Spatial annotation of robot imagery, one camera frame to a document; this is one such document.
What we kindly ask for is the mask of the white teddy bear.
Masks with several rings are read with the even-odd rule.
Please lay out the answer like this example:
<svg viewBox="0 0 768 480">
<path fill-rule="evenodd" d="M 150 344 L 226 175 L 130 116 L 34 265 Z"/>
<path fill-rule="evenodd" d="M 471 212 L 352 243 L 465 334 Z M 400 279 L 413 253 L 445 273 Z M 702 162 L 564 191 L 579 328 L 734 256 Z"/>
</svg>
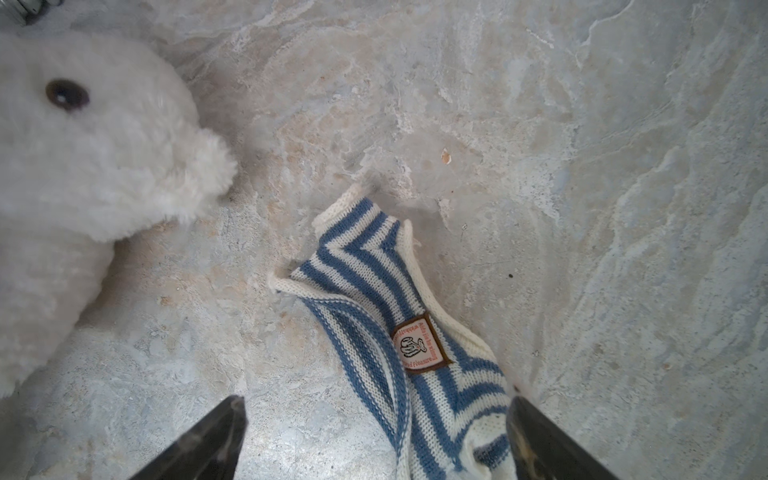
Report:
<svg viewBox="0 0 768 480">
<path fill-rule="evenodd" d="M 204 215 L 238 170 L 147 46 L 70 32 L 1 37 L 1 393 L 55 354 L 117 241 Z"/>
</svg>

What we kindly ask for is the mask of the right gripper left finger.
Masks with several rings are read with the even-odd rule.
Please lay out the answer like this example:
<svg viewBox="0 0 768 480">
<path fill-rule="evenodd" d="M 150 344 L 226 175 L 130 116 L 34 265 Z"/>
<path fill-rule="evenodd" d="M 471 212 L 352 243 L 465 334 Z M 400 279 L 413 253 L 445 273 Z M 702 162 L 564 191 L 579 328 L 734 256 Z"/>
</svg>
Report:
<svg viewBox="0 0 768 480">
<path fill-rule="evenodd" d="M 247 425 L 244 398 L 230 395 L 130 480 L 232 480 Z"/>
</svg>

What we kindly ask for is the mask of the silver chess piece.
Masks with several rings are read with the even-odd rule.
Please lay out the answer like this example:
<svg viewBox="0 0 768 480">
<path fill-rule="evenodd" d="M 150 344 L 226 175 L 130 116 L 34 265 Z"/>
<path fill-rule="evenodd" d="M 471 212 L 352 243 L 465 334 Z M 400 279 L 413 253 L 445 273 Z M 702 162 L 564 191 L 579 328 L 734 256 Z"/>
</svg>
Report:
<svg viewBox="0 0 768 480">
<path fill-rule="evenodd" d="M 2 26 L 26 26 L 58 7 L 62 0 L 0 0 Z"/>
</svg>

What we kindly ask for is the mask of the blue white striped sweater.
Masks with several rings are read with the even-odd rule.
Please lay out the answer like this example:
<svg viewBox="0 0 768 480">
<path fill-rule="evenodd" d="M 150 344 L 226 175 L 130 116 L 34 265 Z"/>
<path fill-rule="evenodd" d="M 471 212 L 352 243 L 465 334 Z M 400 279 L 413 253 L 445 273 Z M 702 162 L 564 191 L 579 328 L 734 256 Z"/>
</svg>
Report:
<svg viewBox="0 0 768 480">
<path fill-rule="evenodd" d="M 511 479 L 511 398 L 490 347 L 429 289 L 412 225 L 351 186 L 313 222 L 312 256 L 270 287 L 300 299 L 389 439 L 400 479 Z"/>
</svg>

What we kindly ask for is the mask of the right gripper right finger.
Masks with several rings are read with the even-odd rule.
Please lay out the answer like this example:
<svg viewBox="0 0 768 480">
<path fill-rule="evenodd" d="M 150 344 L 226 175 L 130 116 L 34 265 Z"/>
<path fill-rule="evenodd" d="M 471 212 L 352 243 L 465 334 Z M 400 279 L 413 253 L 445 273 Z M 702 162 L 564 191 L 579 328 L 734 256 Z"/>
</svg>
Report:
<svg viewBox="0 0 768 480">
<path fill-rule="evenodd" d="M 518 479 L 618 479 L 522 396 L 511 401 L 506 430 Z"/>
</svg>

